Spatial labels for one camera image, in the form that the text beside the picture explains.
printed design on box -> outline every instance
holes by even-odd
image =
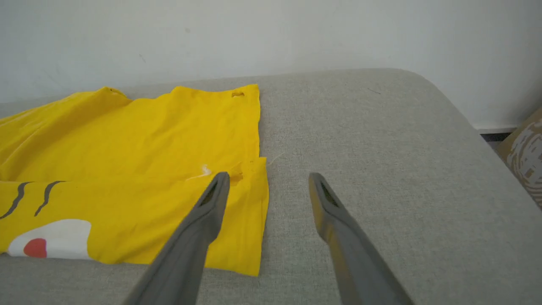
[[[542,119],[517,136],[506,163],[533,199],[542,204]]]

black stripe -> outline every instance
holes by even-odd
[[[13,213],[13,211],[15,211],[15,209],[17,208],[17,205],[19,204],[19,201],[21,199],[23,199],[24,186],[29,184],[29,183],[32,183],[32,182],[23,182],[17,187],[17,198],[15,198],[15,200],[13,201],[13,203],[11,204],[11,207],[9,208],[9,210],[4,215],[0,216],[0,219],[6,218],[9,214],[11,214],[11,213]]]
[[[43,196],[43,203],[40,205],[39,208],[37,208],[37,211],[36,211],[36,214],[34,214],[34,217],[36,217],[40,213],[41,209],[49,203],[49,195],[51,194],[51,190],[56,184],[60,182],[64,182],[64,181],[55,181],[55,182],[49,183],[45,187],[45,195]]]
[[[510,135],[510,132],[504,132],[502,134],[485,134],[481,135],[486,142],[502,142]]]

white stain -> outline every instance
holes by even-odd
[[[207,168],[207,164],[204,164],[202,166],[202,172],[203,172],[202,175],[195,176],[195,177],[192,177],[192,178],[188,178],[187,180],[194,179],[194,178],[205,177],[205,176],[210,176],[212,174],[211,170]]]

cartoon print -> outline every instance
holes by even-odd
[[[47,185],[43,203],[36,210],[34,217],[37,217],[49,203],[52,188],[60,182],[64,181],[55,181]],[[8,211],[0,216],[0,221],[15,211],[24,197],[24,187],[29,183],[31,182],[22,182],[17,187],[17,197]],[[80,219],[62,219],[46,224],[16,237],[9,245],[8,254],[38,258],[91,259],[87,251],[91,226],[90,222]]]

white shape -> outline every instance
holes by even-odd
[[[204,164],[204,165],[202,166],[202,171],[203,171],[203,175],[199,175],[199,176],[195,176],[195,177],[192,177],[192,178],[188,178],[187,180],[194,179],[194,178],[199,178],[199,177],[209,176],[209,175],[212,173],[211,170],[207,168],[207,164]]]
[[[15,238],[8,248],[11,256],[27,256],[24,247],[35,238],[46,240],[47,258],[91,259],[87,240],[91,224],[86,220],[62,219],[35,228]]]

